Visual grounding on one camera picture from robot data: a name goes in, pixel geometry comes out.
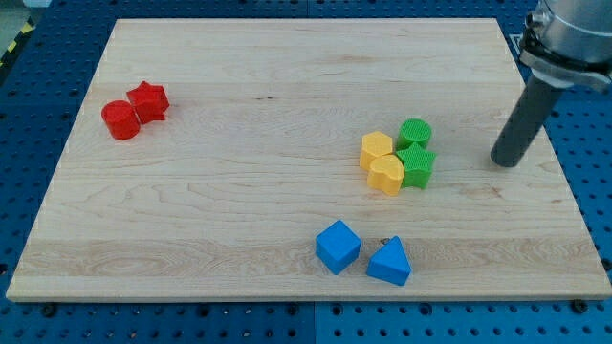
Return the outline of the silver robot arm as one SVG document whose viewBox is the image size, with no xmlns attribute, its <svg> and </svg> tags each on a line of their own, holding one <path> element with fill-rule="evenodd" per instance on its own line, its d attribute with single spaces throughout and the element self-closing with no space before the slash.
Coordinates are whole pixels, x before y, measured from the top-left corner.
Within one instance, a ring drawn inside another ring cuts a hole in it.
<svg viewBox="0 0 612 344">
<path fill-rule="evenodd" d="M 539 0 L 525 18 L 519 60 L 563 89 L 611 89 L 611 0 Z"/>
</svg>

